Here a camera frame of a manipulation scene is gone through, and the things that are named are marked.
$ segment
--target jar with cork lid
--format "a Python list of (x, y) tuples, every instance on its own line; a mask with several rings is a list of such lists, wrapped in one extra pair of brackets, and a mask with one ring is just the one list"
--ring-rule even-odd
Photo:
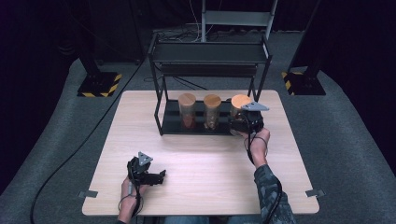
[(219, 110), (220, 110), (221, 99), (216, 94), (208, 94), (204, 98), (205, 112), (204, 126), (207, 130), (213, 131), (219, 126)]
[(195, 128), (195, 102), (196, 98), (191, 93), (183, 93), (178, 97), (181, 126), (184, 129)]
[[(234, 119), (241, 119), (238, 118), (237, 114), (239, 112), (241, 112), (242, 110), (242, 106), (243, 105), (247, 105), (251, 103), (251, 100), (248, 96), (243, 95), (243, 94), (238, 94), (235, 95), (232, 99), (231, 99), (231, 111), (230, 111), (230, 115), (234, 118)], [(231, 129), (230, 133), (232, 135), (240, 135), (239, 132), (237, 132), (236, 130)]]

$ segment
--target orange lid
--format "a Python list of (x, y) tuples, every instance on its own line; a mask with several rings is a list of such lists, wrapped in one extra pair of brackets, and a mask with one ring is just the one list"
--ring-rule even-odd
[(243, 94), (235, 95), (231, 99), (231, 104), (233, 105), (233, 107), (237, 109), (240, 109), (242, 105), (247, 105), (250, 102), (251, 102), (250, 98)]

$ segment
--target dark background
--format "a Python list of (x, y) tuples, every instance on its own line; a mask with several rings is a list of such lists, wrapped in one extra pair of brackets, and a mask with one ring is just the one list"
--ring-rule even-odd
[[(78, 57), (59, 0), (3, 2), (0, 12), (1, 192), (46, 127), (62, 93), (70, 64)], [(187, 1), (116, 0), (92, 1), (90, 4), (89, 1), (67, 0), (66, 3), (92, 57), (105, 62), (139, 63), (146, 56), (148, 31), (194, 22)], [(201, 1), (191, 3), (200, 21)], [(273, 30), (305, 30), (316, 3), (314, 0), (280, 0)], [(323, 46), (316, 34), (338, 32), (332, 39), (333, 50), (323, 57), (321, 68), (348, 95), (394, 172), (392, 161), (395, 157), (390, 140), (396, 114), (392, 97), (392, 86), (396, 82), (391, 70), (396, 58), (393, 36), (396, 22), (392, 14), (395, 4), (392, 1), (381, 4), (375, 1), (352, 1), (350, 4), (326, 1), (325, 10), (317, 15), (326, 18), (337, 14), (339, 4), (343, 4), (344, 11), (349, 14), (348, 21), (329, 24), (329, 20), (317, 19), (303, 39), (305, 47), (299, 48), (301, 53), (297, 58), (301, 60), (298, 65), (309, 65), (312, 58), (305, 56)], [(208, 9), (218, 7), (219, 1), (208, 1)], [(244, 4), (244, 7), (224, 0), (221, 8), (261, 11), (270, 5), (257, 0)], [(92, 34), (100, 36), (120, 53), (114, 54), (114, 49), (109, 49), (104, 41)]]

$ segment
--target cork lid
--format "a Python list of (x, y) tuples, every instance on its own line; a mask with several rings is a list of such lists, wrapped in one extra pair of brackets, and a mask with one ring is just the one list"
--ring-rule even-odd
[(233, 105), (233, 107), (237, 109), (240, 109), (242, 105), (247, 105), (250, 102), (251, 102), (250, 98), (243, 94), (235, 95), (231, 99), (231, 104)]
[(191, 93), (183, 93), (178, 96), (178, 103), (180, 105), (193, 105), (196, 101), (196, 98)]
[(208, 107), (218, 107), (221, 104), (221, 99), (215, 94), (208, 94), (204, 98), (204, 104)]

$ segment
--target wooden table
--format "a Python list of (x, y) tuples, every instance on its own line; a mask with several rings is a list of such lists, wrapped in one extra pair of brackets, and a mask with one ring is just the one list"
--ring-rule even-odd
[[(169, 91), (171, 99), (191, 92), (197, 100), (209, 93), (226, 100), (248, 91)], [(120, 99), (82, 212), (87, 216), (117, 215), (120, 185), (127, 162), (139, 151), (154, 160), (150, 173), (166, 170), (162, 185), (144, 195), (142, 216), (259, 214), (254, 166), (240, 136), (165, 134), (160, 136), (154, 119), (155, 91), (126, 91)], [(271, 131), (267, 160), (288, 193), (295, 214), (313, 214), (318, 208), (288, 119), (276, 91), (263, 91), (259, 103), (265, 127)]]

